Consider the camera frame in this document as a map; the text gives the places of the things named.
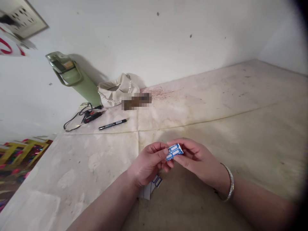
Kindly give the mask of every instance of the blue and white paper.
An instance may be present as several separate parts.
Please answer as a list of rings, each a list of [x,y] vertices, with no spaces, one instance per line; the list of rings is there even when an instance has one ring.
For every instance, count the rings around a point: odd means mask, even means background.
[[[184,154],[179,144],[175,144],[168,149],[169,149],[169,154],[166,157],[167,161],[173,159],[176,155]]]
[[[138,197],[150,200],[151,193],[155,188],[158,188],[160,186],[161,181],[162,179],[159,177],[159,175],[156,175],[155,178],[148,185],[143,186]]]

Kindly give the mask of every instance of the thermos handle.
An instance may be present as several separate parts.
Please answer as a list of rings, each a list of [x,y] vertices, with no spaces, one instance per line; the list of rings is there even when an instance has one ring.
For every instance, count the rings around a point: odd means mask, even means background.
[[[56,72],[55,69],[54,69],[54,72],[55,72],[55,74],[57,75],[57,77],[58,77],[58,79],[60,80],[60,82],[61,82],[64,86],[67,86],[67,87],[75,86],[75,85],[77,85],[77,84],[79,84],[79,83],[81,83],[81,82],[83,81],[83,75],[80,73],[80,71],[79,71],[79,69],[78,69],[78,67],[77,67],[77,63],[76,63],[75,61],[73,61],[73,62],[74,62],[74,65],[75,65],[75,67],[76,67],[76,69],[77,69],[77,71],[78,71],[78,73],[79,73],[79,79],[78,79],[77,82],[75,82],[75,83],[66,84],[66,83],[64,82],[64,80],[62,79],[62,77],[59,75],[59,73]]]

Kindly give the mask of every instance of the fingernail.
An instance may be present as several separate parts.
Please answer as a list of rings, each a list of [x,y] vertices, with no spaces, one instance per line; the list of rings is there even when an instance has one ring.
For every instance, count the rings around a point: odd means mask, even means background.
[[[164,149],[163,152],[164,152],[165,155],[167,155],[169,153],[169,150],[168,149]]]

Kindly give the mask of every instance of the left hand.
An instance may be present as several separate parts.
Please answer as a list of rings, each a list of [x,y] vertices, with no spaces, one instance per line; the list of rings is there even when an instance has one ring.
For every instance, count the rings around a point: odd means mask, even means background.
[[[134,178],[136,186],[142,187],[149,184],[159,169],[166,172],[174,167],[173,160],[167,162],[169,146],[165,143],[155,142],[146,146],[127,170],[129,176]]]

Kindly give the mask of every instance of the pearl strap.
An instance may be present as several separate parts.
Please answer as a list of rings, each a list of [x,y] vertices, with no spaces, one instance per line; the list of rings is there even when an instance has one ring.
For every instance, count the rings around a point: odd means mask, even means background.
[[[128,86],[128,93],[131,92],[131,89],[132,89],[132,80],[131,80],[131,77],[126,74],[127,78],[129,79],[129,86]],[[107,99],[107,97],[101,93],[100,91],[97,91],[99,93],[99,95],[106,101],[110,102],[110,103],[120,103],[122,100],[110,100],[110,99]]]

